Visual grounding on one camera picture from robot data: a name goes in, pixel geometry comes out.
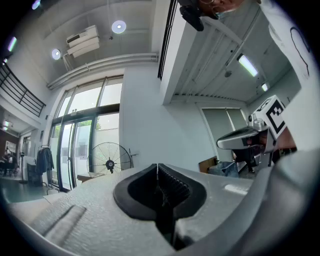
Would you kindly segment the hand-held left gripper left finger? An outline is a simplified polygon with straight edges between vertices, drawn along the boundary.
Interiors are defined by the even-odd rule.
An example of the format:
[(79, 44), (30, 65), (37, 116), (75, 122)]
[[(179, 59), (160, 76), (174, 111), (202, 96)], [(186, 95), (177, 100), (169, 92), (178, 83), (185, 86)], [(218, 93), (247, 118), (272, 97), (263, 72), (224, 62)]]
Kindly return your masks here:
[(11, 203), (10, 216), (43, 256), (168, 256), (175, 252), (153, 221), (125, 214), (113, 196), (131, 168), (88, 180), (68, 193)]

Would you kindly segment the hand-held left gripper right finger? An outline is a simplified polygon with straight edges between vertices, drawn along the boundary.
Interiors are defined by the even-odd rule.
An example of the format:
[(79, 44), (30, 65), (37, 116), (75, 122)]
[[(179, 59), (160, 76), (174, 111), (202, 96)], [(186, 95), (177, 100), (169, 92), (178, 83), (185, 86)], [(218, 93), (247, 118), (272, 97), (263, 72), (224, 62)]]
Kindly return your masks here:
[(203, 241), (202, 248), (228, 250), (236, 242), (222, 224), (246, 196), (252, 181), (158, 165), (158, 184), (171, 207), (171, 244), (182, 249)]

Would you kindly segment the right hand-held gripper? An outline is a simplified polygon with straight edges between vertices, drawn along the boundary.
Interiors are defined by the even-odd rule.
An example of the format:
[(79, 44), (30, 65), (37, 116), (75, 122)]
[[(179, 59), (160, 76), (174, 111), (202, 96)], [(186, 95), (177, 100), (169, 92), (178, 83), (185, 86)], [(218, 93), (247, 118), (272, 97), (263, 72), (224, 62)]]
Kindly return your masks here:
[(249, 147), (259, 148), (258, 167), (272, 165), (273, 151), (277, 139), (287, 127), (282, 113), (285, 106), (276, 95), (267, 98), (248, 117), (248, 126), (220, 137), (216, 145), (224, 150), (243, 150)]

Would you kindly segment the person's right forearm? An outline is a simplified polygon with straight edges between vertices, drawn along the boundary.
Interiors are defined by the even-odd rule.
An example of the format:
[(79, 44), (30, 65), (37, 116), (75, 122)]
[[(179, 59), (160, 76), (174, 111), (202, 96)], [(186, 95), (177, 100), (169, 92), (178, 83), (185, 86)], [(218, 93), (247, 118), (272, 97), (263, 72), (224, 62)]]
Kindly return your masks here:
[(283, 132), (278, 136), (275, 144), (274, 150), (288, 150), (288, 149), (297, 149), (296, 143), (286, 127)]

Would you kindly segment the grey roller blind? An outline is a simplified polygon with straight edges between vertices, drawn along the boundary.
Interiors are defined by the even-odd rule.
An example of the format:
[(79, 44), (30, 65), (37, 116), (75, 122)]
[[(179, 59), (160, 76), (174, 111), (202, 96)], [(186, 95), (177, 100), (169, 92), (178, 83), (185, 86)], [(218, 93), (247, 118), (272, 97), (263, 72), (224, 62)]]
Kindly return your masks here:
[(200, 108), (204, 122), (210, 133), (213, 148), (220, 162), (231, 162), (233, 152), (230, 149), (220, 149), (217, 141), (237, 129), (247, 126), (244, 113), (241, 108)]

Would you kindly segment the clear plastic bag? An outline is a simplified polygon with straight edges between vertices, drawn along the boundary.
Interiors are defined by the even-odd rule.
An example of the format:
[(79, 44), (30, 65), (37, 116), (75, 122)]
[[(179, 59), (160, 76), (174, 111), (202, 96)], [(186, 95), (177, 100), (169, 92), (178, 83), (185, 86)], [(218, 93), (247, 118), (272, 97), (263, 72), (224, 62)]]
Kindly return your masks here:
[(222, 161), (208, 169), (208, 173), (216, 176), (238, 178), (238, 166), (234, 161)]

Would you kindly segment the wooden board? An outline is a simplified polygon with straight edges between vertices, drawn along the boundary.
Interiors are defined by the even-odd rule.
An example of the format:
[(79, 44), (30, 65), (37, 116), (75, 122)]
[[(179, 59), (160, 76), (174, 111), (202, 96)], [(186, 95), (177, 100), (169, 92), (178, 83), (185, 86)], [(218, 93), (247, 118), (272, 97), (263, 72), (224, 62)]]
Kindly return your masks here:
[(217, 162), (218, 162), (218, 159), (216, 156), (214, 157), (211, 157), (209, 159), (206, 159), (204, 161), (201, 161), (198, 166), (199, 166), (199, 171), (201, 173), (206, 173), (208, 174), (209, 173), (209, 169), (213, 166), (216, 166), (217, 165)]

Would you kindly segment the black standing fan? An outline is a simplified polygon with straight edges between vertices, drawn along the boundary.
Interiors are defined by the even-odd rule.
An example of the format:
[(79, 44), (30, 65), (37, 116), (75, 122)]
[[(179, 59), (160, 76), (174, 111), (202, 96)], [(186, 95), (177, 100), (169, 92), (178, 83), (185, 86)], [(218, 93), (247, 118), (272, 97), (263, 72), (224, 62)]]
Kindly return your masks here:
[(91, 178), (132, 168), (129, 153), (115, 142), (103, 142), (93, 147), (87, 157), (86, 167)]

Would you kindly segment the dark coat on rack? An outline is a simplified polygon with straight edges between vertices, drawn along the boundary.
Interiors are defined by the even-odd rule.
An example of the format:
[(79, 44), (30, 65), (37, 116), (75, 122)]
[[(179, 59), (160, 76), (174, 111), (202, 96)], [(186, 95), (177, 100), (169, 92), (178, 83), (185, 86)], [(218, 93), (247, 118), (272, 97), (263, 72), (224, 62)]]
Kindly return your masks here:
[(49, 145), (42, 145), (37, 151), (35, 171), (40, 176), (41, 181), (46, 186), (52, 185), (52, 170), (54, 161)]

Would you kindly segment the person's white printed shirt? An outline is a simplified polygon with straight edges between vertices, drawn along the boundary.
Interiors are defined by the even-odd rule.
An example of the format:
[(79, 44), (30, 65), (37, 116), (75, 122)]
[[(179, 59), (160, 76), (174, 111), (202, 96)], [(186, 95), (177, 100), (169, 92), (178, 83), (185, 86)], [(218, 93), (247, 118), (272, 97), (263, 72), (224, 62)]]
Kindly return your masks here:
[(275, 0), (260, 0), (269, 22), (269, 32), (289, 60), (300, 91), (283, 113), (283, 119), (298, 150), (320, 149), (320, 70), (298, 26)]

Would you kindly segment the white ceiling pipes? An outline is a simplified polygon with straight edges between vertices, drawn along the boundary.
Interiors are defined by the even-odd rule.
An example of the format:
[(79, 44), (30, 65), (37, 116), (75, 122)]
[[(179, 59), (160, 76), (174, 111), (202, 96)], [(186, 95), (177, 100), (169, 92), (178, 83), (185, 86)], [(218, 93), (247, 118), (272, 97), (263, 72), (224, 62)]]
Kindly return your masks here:
[(85, 63), (84, 65), (68, 71), (67, 73), (53, 80), (46, 87), (49, 90), (54, 90), (71, 80), (81, 78), (86, 75), (93, 75), (96, 72), (114, 70), (131, 64), (136, 65), (140, 63), (157, 63), (158, 60), (159, 54), (157, 52), (133, 53), (107, 57)]

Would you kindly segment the black balcony railing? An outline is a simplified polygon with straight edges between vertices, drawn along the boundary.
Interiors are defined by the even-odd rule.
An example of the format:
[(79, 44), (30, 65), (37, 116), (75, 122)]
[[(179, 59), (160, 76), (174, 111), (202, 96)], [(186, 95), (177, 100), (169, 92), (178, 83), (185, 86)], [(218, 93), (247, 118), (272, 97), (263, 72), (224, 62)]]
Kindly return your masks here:
[(40, 117), (46, 106), (15, 76), (5, 62), (0, 64), (0, 92), (4, 92), (14, 102), (36, 117)]

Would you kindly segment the white air conditioner unit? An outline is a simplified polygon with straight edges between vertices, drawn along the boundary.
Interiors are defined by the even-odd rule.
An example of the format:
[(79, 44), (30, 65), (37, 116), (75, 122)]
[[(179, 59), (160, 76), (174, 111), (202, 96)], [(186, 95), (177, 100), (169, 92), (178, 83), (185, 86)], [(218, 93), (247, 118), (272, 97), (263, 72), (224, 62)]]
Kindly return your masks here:
[(92, 25), (85, 28), (78, 34), (69, 36), (66, 39), (66, 43), (69, 46), (67, 54), (73, 56), (74, 58), (99, 49), (100, 38), (97, 27)]

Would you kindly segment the glass door with dark frame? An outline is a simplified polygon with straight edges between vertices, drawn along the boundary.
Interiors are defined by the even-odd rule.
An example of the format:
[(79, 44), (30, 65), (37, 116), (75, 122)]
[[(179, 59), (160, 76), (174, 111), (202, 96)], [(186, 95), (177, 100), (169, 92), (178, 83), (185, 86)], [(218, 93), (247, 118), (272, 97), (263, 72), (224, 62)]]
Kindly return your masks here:
[(123, 76), (107, 76), (65, 90), (57, 106), (49, 144), (52, 185), (69, 192), (90, 179), (87, 158), (93, 147), (120, 145), (119, 117)]

